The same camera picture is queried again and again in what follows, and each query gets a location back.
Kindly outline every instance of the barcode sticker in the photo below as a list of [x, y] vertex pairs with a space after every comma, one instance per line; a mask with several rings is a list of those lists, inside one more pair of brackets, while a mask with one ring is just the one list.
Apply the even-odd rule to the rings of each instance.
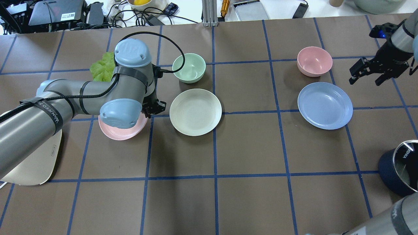
[[359, 230], [355, 231], [351, 235], [366, 235], [366, 227], [362, 227]]
[[63, 21], [63, 20], [73, 20], [75, 15], [76, 15], [75, 12], [62, 14], [61, 15], [61, 21]]

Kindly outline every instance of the pink plate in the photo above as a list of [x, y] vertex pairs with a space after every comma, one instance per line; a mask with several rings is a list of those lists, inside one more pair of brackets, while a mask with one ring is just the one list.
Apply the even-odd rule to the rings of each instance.
[[139, 115], [138, 121], [135, 126], [129, 129], [119, 129], [116, 127], [109, 126], [100, 120], [99, 116], [99, 126], [103, 134], [113, 140], [127, 140], [134, 137], [138, 134], [147, 124], [148, 118], [145, 117], [143, 113]]
[[316, 46], [303, 48], [298, 54], [297, 62], [299, 70], [309, 77], [324, 75], [332, 67], [331, 55]]

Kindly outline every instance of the yellow lemon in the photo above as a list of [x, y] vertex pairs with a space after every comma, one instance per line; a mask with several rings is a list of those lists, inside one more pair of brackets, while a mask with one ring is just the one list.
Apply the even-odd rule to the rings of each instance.
[[149, 3], [151, 0], [134, 0], [133, 4], [136, 6], [144, 5]]

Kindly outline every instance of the blue joint cap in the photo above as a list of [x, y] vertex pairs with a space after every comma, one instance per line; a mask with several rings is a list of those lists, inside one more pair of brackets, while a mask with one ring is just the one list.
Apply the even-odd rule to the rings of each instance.
[[141, 110], [142, 105], [136, 100], [111, 100], [100, 108], [100, 120], [112, 127], [129, 129], [135, 126]]
[[53, 81], [56, 81], [56, 80], [57, 80], [57, 79], [43, 81], [43, 82], [39, 85], [39, 88], [36, 90], [36, 95], [37, 95], [37, 96], [38, 96], [38, 95], [40, 95], [42, 92], [44, 92], [44, 91], [45, 91], [45, 88], [46, 88], [49, 84], [51, 84]]
[[128, 38], [116, 45], [115, 59], [122, 66], [140, 68], [151, 63], [151, 54], [143, 41]]
[[412, 48], [414, 49], [415, 60], [418, 60], [418, 36], [415, 37]]

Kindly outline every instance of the mint green bowl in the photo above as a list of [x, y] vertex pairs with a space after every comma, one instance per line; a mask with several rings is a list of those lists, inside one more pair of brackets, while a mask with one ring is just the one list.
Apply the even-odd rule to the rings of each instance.
[[[174, 75], [184, 83], [194, 83], [199, 81], [206, 70], [205, 60], [198, 54], [186, 53], [186, 58], [183, 68], [175, 72]], [[180, 68], [183, 63], [183, 57], [179, 56], [173, 63], [173, 70]]]

